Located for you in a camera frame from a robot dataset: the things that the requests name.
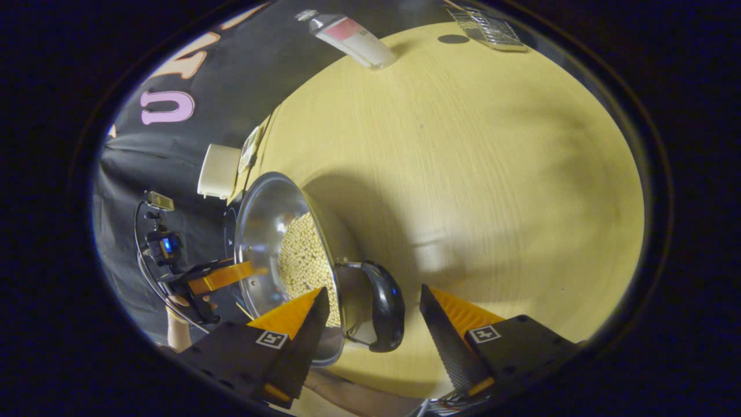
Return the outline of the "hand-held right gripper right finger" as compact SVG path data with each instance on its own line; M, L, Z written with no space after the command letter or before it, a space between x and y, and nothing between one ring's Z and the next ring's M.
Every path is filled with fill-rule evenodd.
M579 344L529 315L503 319L426 284L419 309L456 395L466 399L519 395L579 353Z

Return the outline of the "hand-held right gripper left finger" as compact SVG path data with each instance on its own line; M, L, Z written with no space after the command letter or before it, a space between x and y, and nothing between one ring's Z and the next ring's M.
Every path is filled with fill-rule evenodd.
M236 396L290 408L329 314L328 289L316 288L249 323L223 322L177 358Z

